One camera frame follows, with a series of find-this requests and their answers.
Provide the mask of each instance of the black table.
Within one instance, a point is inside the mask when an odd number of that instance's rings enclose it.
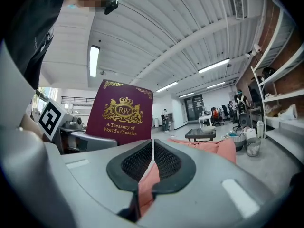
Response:
[[[216,137],[216,131],[211,133],[204,133],[201,128],[194,128],[191,129],[189,132],[186,133],[185,138],[190,141],[190,139],[210,139],[209,141],[213,141],[213,138]]]

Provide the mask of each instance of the brick wall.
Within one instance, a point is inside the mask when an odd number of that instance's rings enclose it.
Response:
[[[279,19],[280,14],[280,8],[276,6],[272,0],[267,0],[267,8],[266,8],[266,17],[265,17],[265,23],[264,28],[261,34],[261,38],[259,41],[259,46],[262,48],[262,52],[264,52],[274,34],[274,31],[276,29],[276,24]],[[252,58],[249,67],[243,74],[242,78],[237,83],[237,89],[241,89],[243,91],[243,94],[247,96],[248,100],[251,101],[251,95],[248,89],[248,86],[254,81],[252,80],[254,77],[253,72],[251,70],[251,66],[255,67],[261,58],[261,54],[256,55]]]
[[[262,48],[262,51],[265,51],[267,48],[271,37],[273,36],[274,30],[276,28],[276,24],[279,17],[280,9],[272,3],[271,0],[267,0],[267,12],[266,12],[266,20],[263,29],[263,33],[260,38],[259,45]],[[286,47],[282,50],[280,55],[274,60],[271,64],[271,67],[275,70],[278,70],[285,62],[287,62],[292,55],[298,50],[300,45],[302,44],[302,39],[300,37],[300,33],[298,29],[295,29],[286,44]],[[250,65],[255,67],[257,65],[257,60],[261,58],[260,55],[255,56]],[[262,70],[257,70],[256,74],[261,75]],[[281,94],[289,93],[295,90],[304,88],[304,62],[301,63],[296,69],[292,70],[289,74],[275,81],[276,90]],[[253,77],[253,73],[251,68],[249,67],[242,78],[237,83],[237,88],[241,89],[245,95],[250,99],[250,93],[248,90],[248,85],[252,83],[251,78]],[[267,93],[274,94],[274,90],[271,84],[266,85],[265,90]],[[287,109],[290,105],[296,104],[296,108],[298,114],[300,116],[304,116],[304,96],[288,98],[279,101],[280,105],[283,109]]]

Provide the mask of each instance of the ventilation duct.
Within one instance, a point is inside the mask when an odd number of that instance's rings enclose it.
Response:
[[[234,9],[237,19],[244,19],[247,17],[247,0],[233,0]]]

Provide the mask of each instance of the black mesh grille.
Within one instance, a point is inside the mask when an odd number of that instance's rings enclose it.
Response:
[[[152,142],[134,154],[125,158],[122,169],[129,177],[140,181],[152,159]]]
[[[181,168],[180,158],[156,142],[154,142],[154,160],[159,170],[160,179],[174,175]]]

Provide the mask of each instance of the glass door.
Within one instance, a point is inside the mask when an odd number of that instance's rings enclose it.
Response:
[[[185,99],[188,121],[198,120],[204,111],[204,102],[202,95],[196,95]]]

